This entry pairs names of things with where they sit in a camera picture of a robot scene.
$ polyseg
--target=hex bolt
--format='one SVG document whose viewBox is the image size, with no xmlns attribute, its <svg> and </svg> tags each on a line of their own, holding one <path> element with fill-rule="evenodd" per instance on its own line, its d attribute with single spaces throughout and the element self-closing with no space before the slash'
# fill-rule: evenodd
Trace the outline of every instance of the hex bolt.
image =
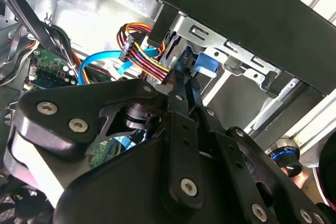
<svg viewBox="0 0 336 224">
<path fill-rule="evenodd" d="M 179 99 L 180 101 L 183 101 L 183 97 L 182 97 L 182 96 L 180 96 L 180 95 L 177 94 L 175 97 L 176 97 L 177 99 Z"/>
<path fill-rule="evenodd" d="M 152 92 L 151 88 L 148 86 L 143 86 L 143 89 L 146 90 L 147 92 Z"/>
<path fill-rule="evenodd" d="M 183 178 L 181 180 L 181 189 L 190 197 L 195 197 L 197 194 L 197 186 L 191 179 L 188 178 Z"/>
<path fill-rule="evenodd" d="M 259 206 L 258 204 L 252 204 L 252 212 L 253 214 L 261 221 L 266 222 L 267 221 L 267 215 L 263 208 Z"/>
<path fill-rule="evenodd" d="M 38 112 L 44 115 L 53 115 L 58 111 L 57 106 L 52 102 L 40 102 L 36 108 Z"/>
<path fill-rule="evenodd" d="M 313 215 L 315 216 L 315 218 L 318 220 L 318 222 L 320 224 L 324 224 L 324 220 L 322 219 L 322 217 L 317 213 L 317 212 L 313 212 Z"/>
<path fill-rule="evenodd" d="M 241 136 L 241 137 L 243 137 L 243 136 L 244 136 L 243 132 L 242 132 L 242 131 L 240 131 L 240 130 L 236 130 L 236 133 L 237 133 L 237 135 L 238 135 L 238 136 Z"/>
<path fill-rule="evenodd" d="M 307 223 L 313 223 L 313 219 L 305 210 L 300 209 L 300 214 Z"/>
<path fill-rule="evenodd" d="M 87 122 L 80 118 L 71 119 L 69 122 L 69 127 L 72 131 L 77 133 L 84 133 L 89 128 Z"/>
<path fill-rule="evenodd" d="M 208 112 L 208 114 L 211 116 L 215 115 L 215 112 L 213 112 L 211 109 L 206 109 L 206 112 Z"/>
</svg>

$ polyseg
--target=cable bundle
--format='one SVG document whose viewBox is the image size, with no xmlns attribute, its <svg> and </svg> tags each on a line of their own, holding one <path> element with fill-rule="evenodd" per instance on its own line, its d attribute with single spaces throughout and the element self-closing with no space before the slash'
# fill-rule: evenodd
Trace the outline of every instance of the cable bundle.
<svg viewBox="0 0 336 224">
<path fill-rule="evenodd" d="M 12 71 L 6 77 L 4 77 L 0 80 L 0 87 L 10 83 L 11 81 L 13 81 L 18 76 L 18 74 L 20 73 L 20 71 L 22 70 L 22 68 L 24 66 L 25 61 L 32 54 L 32 52 L 35 49 L 37 49 L 39 44 L 40 44 L 40 42 L 35 41 L 32 44 L 30 44 L 27 47 L 27 49 L 24 49 L 19 53 L 19 55 L 17 57 L 17 61 L 15 63 L 14 68 L 12 69 Z"/>
<path fill-rule="evenodd" d="M 125 46 L 127 37 L 130 35 L 131 31 L 145 33 L 147 36 L 149 36 L 151 30 L 152 28 L 144 23 L 129 23 L 123 25 L 117 33 L 117 42 L 120 49 L 122 50 Z M 165 51 L 164 43 L 161 44 L 161 47 L 158 48 L 158 51 L 159 57 Z M 163 81 L 163 79 L 169 72 L 168 68 L 158 64 L 155 60 L 151 59 L 136 41 L 132 44 L 132 47 L 129 50 L 129 54 L 127 55 L 127 59 L 133 64 L 137 65 L 146 74 L 149 74 L 159 81 Z"/>
</svg>

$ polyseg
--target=orange wire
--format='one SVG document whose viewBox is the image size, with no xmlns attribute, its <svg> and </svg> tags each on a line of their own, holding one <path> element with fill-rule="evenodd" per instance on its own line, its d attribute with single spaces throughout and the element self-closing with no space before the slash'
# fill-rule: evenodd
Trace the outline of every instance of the orange wire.
<svg viewBox="0 0 336 224">
<path fill-rule="evenodd" d="M 130 57 L 127 57 L 130 62 L 132 62 L 134 65 L 136 65 L 137 67 L 139 67 L 142 71 L 144 71 L 145 73 L 149 74 L 150 76 L 154 77 L 156 80 L 158 81 L 163 81 L 163 79 L 161 79 L 160 77 L 158 77 L 157 75 L 150 73 L 149 71 L 147 71 L 146 69 L 144 69 L 141 65 L 139 65 L 138 63 L 136 63 L 134 60 L 132 60 Z"/>
<path fill-rule="evenodd" d="M 121 42 L 120 42 L 120 39 L 119 39 L 119 36 L 117 34 L 117 43 L 118 43 L 118 46 L 119 48 L 122 50 L 122 46 L 121 46 Z M 132 58 L 130 57 L 127 57 L 129 59 L 130 62 L 132 62 L 134 65 L 136 65 L 137 67 L 139 67 L 142 71 L 144 71 L 145 73 L 149 74 L 150 76 L 154 77 L 156 80 L 158 81 L 163 81 L 162 78 L 160 78 L 159 76 L 153 74 L 153 73 L 150 73 L 149 71 L 147 71 L 146 69 L 144 69 L 140 64 L 136 63 L 134 60 L 132 60 Z"/>
<path fill-rule="evenodd" d="M 74 51 L 71 51 L 72 52 L 72 55 L 73 55 L 73 58 L 77 61 L 77 63 L 79 63 L 79 65 L 81 64 L 81 60 L 77 57 L 77 55 L 75 54 Z M 84 76 L 84 79 L 86 81 L 87 84 L 90 84 L 90 80 L 88 78 L 88 75 L 86 74 L 86 71 L 85 69 L 83 69 L 83 76 Z"/>
</svg>

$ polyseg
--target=mounting hole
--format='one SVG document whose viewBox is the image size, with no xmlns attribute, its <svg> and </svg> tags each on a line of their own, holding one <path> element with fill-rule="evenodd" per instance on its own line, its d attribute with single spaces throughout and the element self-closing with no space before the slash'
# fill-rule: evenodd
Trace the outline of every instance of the mounting hole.
<svg viewBox="0 0 336 224">
<path fill-rule="evenodd" d="M 157 124 L 161 123 L 161 117 L 154 116 L 154 117 L 150 118 L 149 122 L 152 125 L 157 125 Z"/>
<path fill-rule="evenodd" d="M 243 169 L 243 166 L 241 165 L 240 162 L 236 162 L 236 166 L 237 166 L 239 169 Z"/>
<path fill-rule="evenodd" d="M 290 87 L 290 88 L 294 88 L 294 87 L 295 87 L 295 85 L 296 85 L 296 83 L 295 83 L 295 82 L 291 82 L 291 83 L 289 84 L 289 87 Z"/>
<path fill-rule="evenodd" d="M 273 195 L 270 189 L 263 182 L 257 182 L 256 186 L 266 207 L 271 207 L 273 205 Z"/>
<path fill-rule="evenodd" d="M 185 145 L 187 145 L 187 146 L 189 146 L 189 145 L 190 145 L 190 143 L 189 143 L 189 140 L 188 140 L 188 139 L 184 139 L 184 140 L 183 140 L 183 143 L 184 143 Z"/>
</svg>

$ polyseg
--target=metal bracket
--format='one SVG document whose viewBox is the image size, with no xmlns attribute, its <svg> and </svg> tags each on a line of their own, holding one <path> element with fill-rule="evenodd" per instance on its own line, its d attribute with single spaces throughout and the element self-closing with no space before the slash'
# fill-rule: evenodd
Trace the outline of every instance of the metal bracket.
<svg viewBox="0 0 336 224">
<path fill-rule="evenodd" d="M 190 83 L 186 88 L 187 93 L 197 94 L 196 85 Z M 220 169 L 225 174 L 223 186 L 227 187 L 225 197 L 230 198 L 231 207 L 234 209 L 232 213 L 237 222 L 255 223 L 255 221 L 261 220 L 262 222 L 278 223 L 275 216 L 265 206 L 255 182 L 250 177 L 249 169 L 236 141 L 225 135 L 219 119 L 211 109 L 200 106 L 200 96 L 190 100 L 196 101 L 194 102 L 193 117 L 198 119 L 199 123 L 198 141 L 203 146 L 207 146 L 207 150 L 204 151 L 221 161 Z M 257 216 L 253 206 L 258 207 L 262 211 L 262 215 Z"/>
<path fill-rule="evenodd" d="M 252 178 L 264 184 L 272 194 L 273 207 L 280 223 L 306 223 L 302 210 L 310 216 L 316 212 L 327 220 L 320 209 L 284 174 L 283 171 L 240 128 L 231 127 L 226 135 L 235 139 L 242 151 L 254 164 Z"/>
<path fill-rule="evenodd" d="M 183 215 L 203 206 L 204 188 L 196 125 L 188 117 L 183 75 L 171 70 L 169 80 L 173 80 L 174 89 L 167 99 L 164 155 L 168 163 L 163 167 L 162 200 L 170 212 Z"/>
<path fill-rule="evenodd" d="M 29 92 L 17 104 L 14 124 L 22 137 L 32 143 L 66 159 L 81 159 L 97 134 L 103 131 L 99 128 L 100 117 L 105 116 L 100 116 L 102 109 L 117 104 L 149 103 L 156 95 L 156 90 L 140 79 Z M 44 113 L 38 106 L 32 106 L 45 101 L 52 104 L 55 111 L 46 108 Z M 86 129 L 72 130 L 69 127 L 72 119 L 84 121 Z"/>
</svg>

